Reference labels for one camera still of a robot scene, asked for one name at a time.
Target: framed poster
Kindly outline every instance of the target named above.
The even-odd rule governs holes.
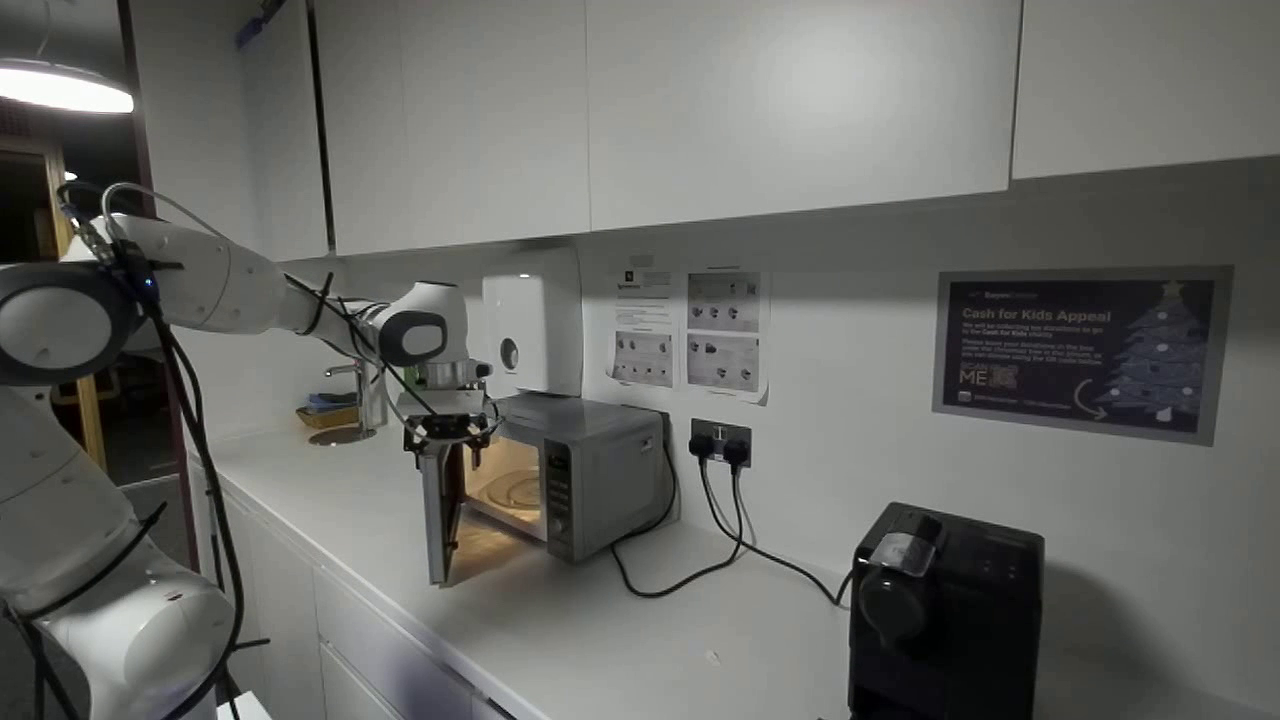
[[[946,274],[935,407],[1211,446],[1233,268]]]

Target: coffee machine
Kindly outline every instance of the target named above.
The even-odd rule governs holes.
[[[857,720],[1030,720],[1038,538],[889,504],[852,563]]]

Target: kitchen counter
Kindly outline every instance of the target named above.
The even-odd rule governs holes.
[[[847,612],[744,557],[667,600],[625,592],[606,557],[559,563],[465,526],[453,588],[429,586],[419,475],[393,433],[348,450],[275,441],[215,456],[231,500],[278,519],[456,677],[521,720],[845,720]],[[625,549],[661,588],[729,544],[693,526]],[[1035,720],[1275,720],[1270,713],[1038,652]]]

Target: black cable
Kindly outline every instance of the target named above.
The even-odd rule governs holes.
[[[74,236],[85,241],[85,249],[100,262],[112,266],[112,245],[92,230],[92,216],[74,209],[70,193],[92,193],[100,196],[105,188],[85,184],[85,182],[66,182],[60,184],[51,196],[60,203],[60,214],[70,221]]]
[[[37,677],[46,677],[51,700],[60,704],[64,720],[74,720],[74,704],[70,704],[66,688],[57,682],[57,671],[51,671],[51,666],[44,656],[44,642],[38,642],[37,625],[21,625],[21,635],[28,642],[28,652],[37,659]]]
[[[737,504],[740,515],[747,515],[747,513],[744,513],[744,492],[740,492],[740,465],[731,465],[731,504]],[[847,577],[840,582],[840,588],[833,592],[833,588],[827,588],[818,577],[812,577],[808,568],[801,568],[801,563],[791,563],[791,562],[782,562],[782,557],[775,557],[775,553],[744,540],[744,532],[731,532],[731,529],[718,519],[718,513],[710,513],[710,519],[714,519],[718,538],[740,540],[744,553],[751,553],[751,557],[761,557],[761,562],[766,562],[766,563],[780,563],[780,568],[805,577],[827,603],[834,603],[834,610],[845,603],[845,592],[847,592],[847,586],[852,586],[852,573],[847,573]]]
[[[714,563],[706,563],[706,568],[694,568],[694,573],[679,577],[675,586],[662,586],[662,588],[640,588],[640,586],[632,582],[632,573],[628,573],[628,563],[625,563],[619,549],[625,549],[628,540],[647,538],[653,529],[661,529],[661,526],[673,515],[673,504],[662,509],[662,515],[661,515],[661,519],[653,519],[653,526],[642,526],[642,529],[628,532],[625,540],[606,544],[606,557],[612,557],[612,563],[616,563],[616,573],[619,573],[625,588],[628,588],[632,597],[640,597],[640,600],[662,600],[662,597],[675,597],[679,588],[689,588],[689,586],[694,586],[694,582],[704,582],[704,577],[710,577],[710,573],[731,568],[731,563],[740,562],[740,553],[744,553],[744,540],[740,540],[740,538],[731,538],[731,553],[729,553],[724,562],[714,562]]]
[[[331,318],[341,318],[344,328],[348,328],[348,343],[353,343],[364,359],[373,359],[381,372],[389,372],[429,417],[435,417],[435,407],[433,407],[393,365],[381,365],[381,359],[376,359],[376,347],[373,347],[366,335],[360,333],[355,318],[329,295],[329,281],[331,281],[331,278],[323,281],[323,291],[316,291],[311,286],[304,286],[304,281],[296,281],[296,278],[283,278],[283,281],[316,299],[311,328],[321,323],[321,310],[329,310]]]
[[[169,509],[169,504],[161,504],[151,515],[142,515],[142,519],[136,526],[136,532],[126,538],[126,544],[123,544],[100,573],[92,573],[87,582],[79,582],[79,586],[74,586],[70,592],[64,592],[60,600],[46,600],[46,603],[38,603],[38,610],[31,610],[31,612],[21,612],[17,619],[21,619],[21,625],[37,625],[38,618],[66,610],[74,597],[85,597],[85,592],[95,588],[105,577],[112,577],[112,573],[136,553],[136,544],[149,540],[149,532],[161,526],[162,509]]]
[[[44,667],[37,667],[31,682],[37,682],[37,692],[31,692],[37,698],[37,720],[44,720]]]
[[[244,577],[241,577],[241,557],[234,557],[234,538],[231,538],[231,519],[229,519],[229,504],[224,504],[224,487],[219,487],[219,474],[210,465],[206,454],[206,430],[202,430],[202,387],[201,378],[190,367],[190,357],[179,347],[179,339],[171,335],[171,328],[161,318],[161,304],[149,304],[149,318],[155,323],[161,335],[161,354],[169,372],[175,378],[175,402],[179,402],[179,417],[186,426],[186,437],[194,446],[201,470],[202,470],[202,484],[206,484],[206,500],[210,500],[210,515],[215,515],[215,532],[219,532],[219,553],[229,562],[229,582],[231,582],[231,629],[229,629],[229,643],[219,652],[219,659],[210,666],[210,671],[194,684],[194,692],[186,692],[186,700],[179,708],[169,713],[169,720],[184,715],[186,708],[194,708],[202,700],[202,692],[224,677],[229,656],[241,643],[241,629],[244,629]]]

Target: white cabinet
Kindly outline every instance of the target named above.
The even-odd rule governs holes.
[[[1275,0],[1027,0],[1017,175],[1280,152]]]
[[[306,4],[244,53],[241,23],[224,0],[130,0],[151,184],[271,262],[323,256]]]
[[[493,704],[488,698],[476,698],[476,720],[516,720],[509,708]]]
[[[265,647],[241,652],[241,684],[251,688],[275,720],[323,715],[306,549],[249,504],[229,504],[229,513],[249,597],[241,642],[266,642]]]
[[[394,713],[389,713],[389,704],[381,704],[329,643],[321,643],[321,671],[323,671],[323,713],[331,720],[394,720]]]
[[[256,504],[229,500],[249,592],[231,671],[275,720],[484,720],[496,713],[438,656],[405,631],[353,577]]]
[[[271,262],[329,252],[323,148],[306,0],[289,0],[244,46],[244,116],[256,188],[256,249]]]
[[[591,230],[1007,188],[1021,0],[591,0]]]
[[[453,677],[417,635],[366,603],[353,582],[321,573],[321,642],[360,677],[360,684],[405,720],[466,720],[476,692]]]
[[[316,0],[341,252],[586,230],[583,0]]]
[[[151,184],[251,245],[251,171],[234,4],[130,0],[130,53]]]

